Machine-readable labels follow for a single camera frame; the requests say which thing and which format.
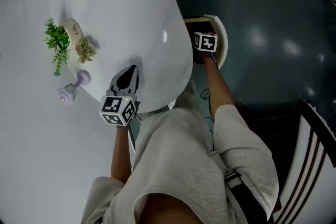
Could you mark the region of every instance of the green plant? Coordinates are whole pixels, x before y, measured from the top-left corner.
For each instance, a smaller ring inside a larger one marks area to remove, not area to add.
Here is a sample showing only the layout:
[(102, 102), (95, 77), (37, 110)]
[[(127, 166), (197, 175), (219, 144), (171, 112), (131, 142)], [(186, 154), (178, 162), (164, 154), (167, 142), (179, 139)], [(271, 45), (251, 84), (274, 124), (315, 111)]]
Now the green plant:
[(96, 49), (86, 38), (82, 38), (76, 44), (76, 54), (79, 56), (78, 62), (85, 63), (86, 61), (92, 61), (94, 55), (97, 54)]
[(45, 38), (45, 42), (48, 45), (48, 49), (55, 50), (55, 56), (53, 59), (53, 63), (56, 64), (56, 71), (55, 75), (60, 75), (60, 68), (61, 65), (67, 64), (68, 62), (68, 51), (67, 48), (69, 47), (70, 41), (69, 36), (64, 30), (62, 26), (56, 26), (52, 19), (49, 19), (46, 22), (47, 30), (45, 34), (49, 37)]

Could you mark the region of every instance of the white table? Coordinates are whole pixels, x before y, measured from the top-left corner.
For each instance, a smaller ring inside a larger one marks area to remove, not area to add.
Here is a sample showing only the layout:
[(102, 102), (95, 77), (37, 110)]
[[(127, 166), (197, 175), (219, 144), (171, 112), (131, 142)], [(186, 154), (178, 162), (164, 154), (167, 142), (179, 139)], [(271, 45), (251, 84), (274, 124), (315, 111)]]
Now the white table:
[(192, 45), (176, 0), (50, 0), (56, 23), (74, 19), (97, 47), (93, 62), (78, 63), (69, 53), (76, 76), (87, 70), (84, 89), (98, 101), (121, 69), (140, 69), (139, 112), (159, 109), (183, 91), (192, 72)]

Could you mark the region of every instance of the person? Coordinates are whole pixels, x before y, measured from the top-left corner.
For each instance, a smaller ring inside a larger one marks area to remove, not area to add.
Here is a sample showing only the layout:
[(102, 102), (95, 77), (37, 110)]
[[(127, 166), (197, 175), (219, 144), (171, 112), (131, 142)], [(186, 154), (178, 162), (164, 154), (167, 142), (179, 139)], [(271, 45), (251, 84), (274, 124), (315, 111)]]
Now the person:
[(81, 223), (240, 223), (227, 197), (228, 171), (249, 183), (270, 218), (279, 190), (271, 152), (240, 116), (213, 58), (205, 53), (202, 58), (213, 138), (190, 80), (172, 110), (141, 115), (133, 172), (128, 129), (117, 128), (111, 177), (93, 182)]

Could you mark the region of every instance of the cable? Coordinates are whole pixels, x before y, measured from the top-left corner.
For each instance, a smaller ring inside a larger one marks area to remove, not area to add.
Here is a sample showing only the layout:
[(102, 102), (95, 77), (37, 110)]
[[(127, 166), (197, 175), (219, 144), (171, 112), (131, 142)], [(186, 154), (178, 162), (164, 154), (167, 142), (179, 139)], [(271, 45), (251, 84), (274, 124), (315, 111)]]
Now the cable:
[(208, 100), (210, 98), (209, 88), (203, 90), (199, 97), (201, 97), (203, 100)]
[(139, 117), (139, 114), (136, 114), (135, 117), (138, 119), (138, 121), (141, 123), (141, 118)]
[(217, 61), (216, 61), (215, 57), (213, 56), (213, 54), (212, 54), (212, 53), (210, 53), (210, 55), (211, 55), (211, 58), (214, 60), (214, 62), (215, 62), (215, 64), (216, 64), (216, 67), (217, 67), (217, 69), (219, 70), (219, 68), (218, 68), (218, 65), (217, 65)]
[(215, 123), (215, 121), (213, 120), (213, 118), (205, 117), (205, 119), (210, 119), (213, 123)]

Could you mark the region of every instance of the sleeve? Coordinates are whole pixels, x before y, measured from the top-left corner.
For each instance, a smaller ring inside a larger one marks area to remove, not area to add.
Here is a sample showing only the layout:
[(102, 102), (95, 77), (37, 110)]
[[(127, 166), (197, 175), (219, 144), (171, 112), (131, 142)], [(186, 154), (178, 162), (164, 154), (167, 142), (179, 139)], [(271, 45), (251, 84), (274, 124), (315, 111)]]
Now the sleeve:
[(215, 115), (215, 150), (230, 170), (240, 173), (245, 185), (271, 216), (279, 182), (272, 153), (252, 132), (233, 105), (220, 106)]
[(124, 183), (111, 177), (98, 177), (92, 183), (81, 224), (97, 224)]

